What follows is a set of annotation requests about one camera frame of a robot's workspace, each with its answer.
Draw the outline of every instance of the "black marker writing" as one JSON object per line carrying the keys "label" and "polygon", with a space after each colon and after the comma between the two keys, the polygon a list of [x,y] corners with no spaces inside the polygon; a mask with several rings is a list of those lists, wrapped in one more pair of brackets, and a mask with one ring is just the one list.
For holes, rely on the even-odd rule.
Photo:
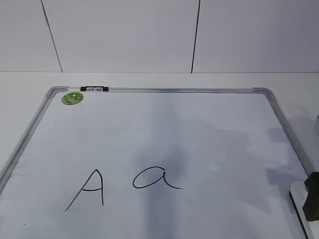
{"label": "black marker writing", "polygon": [[[160,177],[158,180],[156,180],[156,181],[154,181],[154,182],[152,182],[152,183],[150,183],[150,184],[148,184],[148,185],[146,185],[146,186],[142,186],[142,187],[135,186],[135,180],[137,179],[137,177],[139,177],[142,173],[144,173],[144,172],[146,172],[146,171],[148,171],[148,170],[150,170],[150,169],[152,169],[152,168],[160,168],[161,170],[163,170],[163,175],[162,175],[162,177]],[[158,167],[158,166],[153,166],[153,167],[147,168],[147,169],[143,170],[142,172],[140,172],[140,173],[134,178],[132,184],[133,184],[133,187],[138,188],[138,189],[141,189],[141,188],[146,188],[146,187],[148,187],[148,186],[150,186],[150,185],[153,185],[153,184],[157,183],[160,179],[163,179],[164,182],[165,182],[167,185],[169,185],[171,188],[184,189],[184,188],[178,188],[178,187],[174,187],[174,186],[170,185],[170,184],[166,181],[166,178],[165,178],[165,169],[162,168],[162,167]]]}
{"label": "black marker writing", "polygon": [[[97,189],[84,189],[85,185],[89,182],[90,178],[92,177],[92,175],[97,172],[100,176],[101,179],[101,187],[97,188]],[[83,187],[80,189],[80,191],[75,195],[74,199],[72,200],[72,202],[70,203],[70,205],[65,209],[65,212],[70,208],[70,206],[72,205],[72,203],[75,201],[75,199],[77,198],[77,196],[79,196],[81,191],[86,191],[86,192],[94,192],[94,191],[99,191],[101,190],[101,197],[102,197],[102,206],[104,206],[104,199],[103,199],[103,178],[102,175],[100,173],[99,170],[95,169],[93,171],[93,173],[91,173],[90,177],[88,178],[88,180],[86,180],[85,184],[83,185]]]}

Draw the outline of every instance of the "green sticker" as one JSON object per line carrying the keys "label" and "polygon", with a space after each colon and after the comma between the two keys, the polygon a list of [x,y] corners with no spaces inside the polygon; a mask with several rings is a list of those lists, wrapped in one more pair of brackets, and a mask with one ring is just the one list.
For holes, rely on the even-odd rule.
{"label": "green sticker", "polygon": [[62,97],[62,103],[65,105],[75,105],[84,99],[84,95],[79,92],[72,92]]}

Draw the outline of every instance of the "letter a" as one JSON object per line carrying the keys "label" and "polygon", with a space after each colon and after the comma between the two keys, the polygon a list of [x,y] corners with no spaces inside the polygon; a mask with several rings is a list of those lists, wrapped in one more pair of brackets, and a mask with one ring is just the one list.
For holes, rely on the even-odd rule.
{"label": "letter a", "polygon": [[[92,175],[97,172],[100,176],[100,179],[101,179],[101,187],[100,188],[97,188],[97,189],[84,189],[85,185],[89,182],[90,178],[92,177]],[[70,206],[72,205],[72,203],[75,201],[75,199],[77,198],[77,196],[79,196],[80,192],[81,191],[86,191],[86,192],[94,192],[94,191],[99,191],[101,190],[101,197],[102,197],[102,206],[104,206],[104,199],[103,199],[103,178],[102,178],[102,175],[101,173],[95,169],[93,171],[93,173],[91,173],[90,177],[88,178],[88,180],[86,180],[85,184],[83,185],[83,187],[80,189],[80,191],[77,193],[77,195],[74,197],[74,199],[72,200],[72,202],[70,203],[70,205],[65,209],[65,212],[70,208]]]}

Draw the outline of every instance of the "whiteboard surface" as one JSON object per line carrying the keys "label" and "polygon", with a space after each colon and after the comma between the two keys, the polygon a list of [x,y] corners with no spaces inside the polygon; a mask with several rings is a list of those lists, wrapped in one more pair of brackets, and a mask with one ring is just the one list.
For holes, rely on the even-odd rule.
{"label": "whiteboard surface", "polygon": [[[300,238],[306,174],[262,95],[58,93],[0,195],[3,238]],[[132,186],[144,169],[163,180]],[[98,169],[101,192],[82,191]],[[136,180],[146,185],[162,171]],[[86,185],[100,187],[97,174]]]}

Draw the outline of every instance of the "white table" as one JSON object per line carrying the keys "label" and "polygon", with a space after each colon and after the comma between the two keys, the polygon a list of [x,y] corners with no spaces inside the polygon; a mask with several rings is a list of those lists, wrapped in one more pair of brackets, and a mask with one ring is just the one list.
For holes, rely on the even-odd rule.
{"label": "white table", "polygon": [[0,73],[0,170],[53,86],[145,88],[252,88],[273,91],[278,104],[319,171],[319,74],[109,74]]}

